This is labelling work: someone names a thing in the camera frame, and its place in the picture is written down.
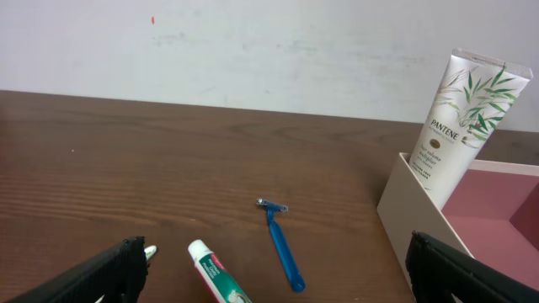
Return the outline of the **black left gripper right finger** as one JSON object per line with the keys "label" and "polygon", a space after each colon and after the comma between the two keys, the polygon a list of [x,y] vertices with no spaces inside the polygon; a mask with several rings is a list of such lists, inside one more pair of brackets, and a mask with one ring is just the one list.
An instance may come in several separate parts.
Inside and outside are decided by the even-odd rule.
{"label": "black left gripper right finger", "polygon": [[538,291],[431,235],[414,231],[405,266],[418,303],[538,302]]}

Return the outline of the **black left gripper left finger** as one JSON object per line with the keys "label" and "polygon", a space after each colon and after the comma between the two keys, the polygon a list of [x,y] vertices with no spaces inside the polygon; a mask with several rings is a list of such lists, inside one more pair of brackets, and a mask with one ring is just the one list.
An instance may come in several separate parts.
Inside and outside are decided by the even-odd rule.
{"label": "black left gripper left finger", "polygon": [[137,303],[148,275],[145,237],[128,237],[9,303]]}

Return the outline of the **green white toothpaste tube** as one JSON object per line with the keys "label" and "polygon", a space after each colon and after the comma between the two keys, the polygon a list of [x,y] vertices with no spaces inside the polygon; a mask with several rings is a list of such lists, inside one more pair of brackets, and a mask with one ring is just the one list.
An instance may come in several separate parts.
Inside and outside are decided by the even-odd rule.
{"label": "green white toothpaste tube", "polygon": [[201,240],[188,246],[194,266],[219,303],[251,303],[247,294],[224,268],[217,255]]}

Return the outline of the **blue disposable razor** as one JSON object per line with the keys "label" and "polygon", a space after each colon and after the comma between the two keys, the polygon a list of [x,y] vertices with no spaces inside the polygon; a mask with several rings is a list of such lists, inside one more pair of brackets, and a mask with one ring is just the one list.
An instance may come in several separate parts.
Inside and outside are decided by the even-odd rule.
{"label": "blue disposable razor", "polygon": [[306,283],[297,267],[296,261],[291,253],[285,234],[280,225],[275,221],[275,214],[287,212],[289,208],[286,205],[276,204],[267,199],[257,199],[256,205],[266,212],[266,221],[269,233],[275,244],[276,252],[279,255],[281,264],[286,277],[293,291],[301,293],[306,288]]}

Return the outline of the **white Pantene tube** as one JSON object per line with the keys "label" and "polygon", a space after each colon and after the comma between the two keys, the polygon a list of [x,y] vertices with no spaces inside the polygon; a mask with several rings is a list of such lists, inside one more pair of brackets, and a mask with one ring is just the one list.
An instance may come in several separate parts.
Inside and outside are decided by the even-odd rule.
{"label": "white Pantene tube", "polygon": [[438,210],[532,78],[529,67],[452,51],[408,161]]}

